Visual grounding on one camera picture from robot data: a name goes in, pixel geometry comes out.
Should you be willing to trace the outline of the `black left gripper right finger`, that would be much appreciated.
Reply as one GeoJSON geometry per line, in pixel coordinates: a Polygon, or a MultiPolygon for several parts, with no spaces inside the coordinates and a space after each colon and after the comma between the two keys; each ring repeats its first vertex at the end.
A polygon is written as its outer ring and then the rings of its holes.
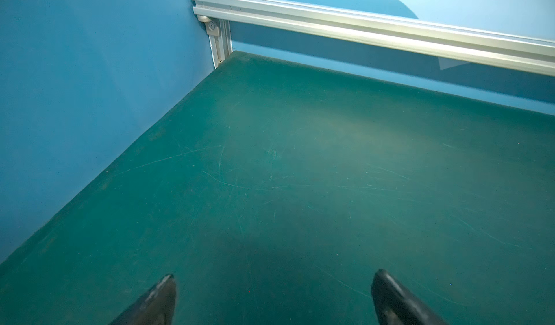
{"type": "Polygon", "coordinates": [[[376,271],[371,296],[380,325],[447,325],[443,318],[385,269],[376,271]]]}

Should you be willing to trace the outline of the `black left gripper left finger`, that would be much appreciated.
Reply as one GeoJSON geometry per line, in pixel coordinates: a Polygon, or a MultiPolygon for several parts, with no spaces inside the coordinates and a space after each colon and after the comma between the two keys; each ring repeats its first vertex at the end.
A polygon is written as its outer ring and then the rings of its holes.
{"type": "Polygon", "coordinates": [[[162,277],[110,325],[167,324],[173,322],[177,300],[177,285],[173,274],[162,277]]]}

